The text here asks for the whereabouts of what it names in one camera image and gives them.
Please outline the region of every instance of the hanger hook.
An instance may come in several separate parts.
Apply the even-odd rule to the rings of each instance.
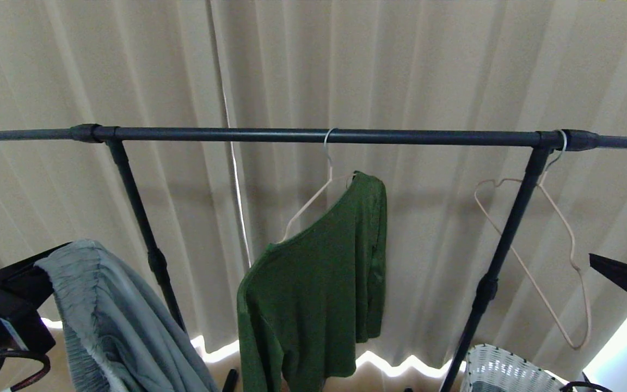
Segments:
[[[332,127],[328,130],[328,133],[325,134],[325,138],[323,139],[323,151],[325,152],[325,156],[328,157],[328,166],[333,166],[333,159],[330,158],[330,154],[328,153],[328,137],[333,130],[338,129],[336,127]]]
[[[562,134],[562,136],[563,136],[563,149],[560,150],[560,154],[558,154],[558,156],[555,157],[555,159],[553,161],[550,161],[550,163],[548,163],[545,166],[545,169],[544,169],[545,172],[548,171],[548,169],[550,168],[551,164],[556,163],[560,159],[560,157],[563,156],[563,153],[568,148],[568,136],[567,136],[567,134],[565,134],[565,131],[563,131],[562,129],[559,129],[558,132],[560,132],[560,134]]]

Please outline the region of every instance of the light blue garment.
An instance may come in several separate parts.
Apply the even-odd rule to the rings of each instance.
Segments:
[[[218,392],[154,291],[100,243],[70,243],[35,265],[52,281],[77,391]]]

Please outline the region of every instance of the garment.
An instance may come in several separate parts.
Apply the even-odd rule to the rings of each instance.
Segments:
[[[78,392],[217,392],[163,303],[102,245],[76,241],[35,265],[50,276]]]
[[[320,390],[355,372],[355,342],[381,331],[385,296],[386,189],[355,172],[328,213],[269,245],[239,286],[245,392]]]

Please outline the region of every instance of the woven plastic basket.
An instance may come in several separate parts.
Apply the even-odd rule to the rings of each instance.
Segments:
[[[461,392],[556,392],[561,382],[507,350],[478,345],[468,351]]]

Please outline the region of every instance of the beige curtain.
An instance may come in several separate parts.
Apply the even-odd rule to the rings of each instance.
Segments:
[[[0,3],[0,130],[117,126],[340,127],[627,136],[627,2]],[[320,188],[320,144],[126,142],[192,337],[237,338],[239,280]],[[336,175],[386,184],[388,300],[360,347],[440,368],[453,353],[498,241],[472,198],[520,177],[530,151],[329,147]],[[627,151],[565,153],[546,182],[577,236],[591,344],[573,352],[512,255],[476,342],[576,375],[627,316],[627,295],[587,253],[627,262]],[[344,191],[334,184],[294,228]],[[481,196],[504,222],[516,186]],[[242,214],[239,212],[241,201]],[[0,143],[0,267],[89,237],[156,288],[107,149]],[[535,194],[515,239],[575,340],[585,318],[568,238]],[[54,304],[42,311],[56,317]]]

